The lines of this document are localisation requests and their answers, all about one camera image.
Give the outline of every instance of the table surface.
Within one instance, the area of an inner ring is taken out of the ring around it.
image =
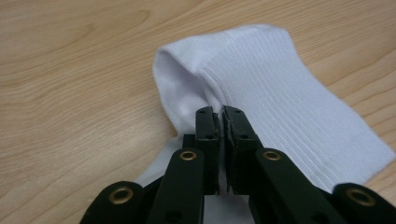
[[[155,50],[248,23],[289,30],[303,62],[396,149],[396,1],[0,3],[0,220],[79,223],[176,135]],[[367,186],[396,204],[396,162]]]

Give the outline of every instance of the brass grommet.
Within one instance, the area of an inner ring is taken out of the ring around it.
[[[180,158],[183,161],[192,161],[195,158],[197,158],[197,154],[193,151],[184,151],[184,152],[180,153]]]
[[[361,189],[347,189],[346,195],[355,203],[363,206],[374,206],[375,199]]]
[[[270,161],[279,161],[281,156],[279,153],[274,152],[274,151],[266,151],[262,154],[267,160]]]
[[[127,203],[134,196],[134,192],[127,187],[120,187],[111,192],[108,199],[114,204]]]

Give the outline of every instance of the white sock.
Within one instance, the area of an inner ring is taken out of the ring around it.
[[[265,147],[284,151],[317,187],[363,184],[394,152],[361,117],[323,87],[299,59],[287,31],[248,25],[179,40],[160,48],[153,65],[163,108],[178,138],[136,182],[163,175],[195,111],[212,105],[242,109]],[[253,223],[246,198],[205,197],[205,223]]]

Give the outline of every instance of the wood grain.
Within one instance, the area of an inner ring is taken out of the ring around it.
[[[176,135],[156,48],[248,23],[289,30],[312,73],[396,149],[396,1],[0,2],[1,223],[79,223]],[[367,186],[396,204],[396,162]]]

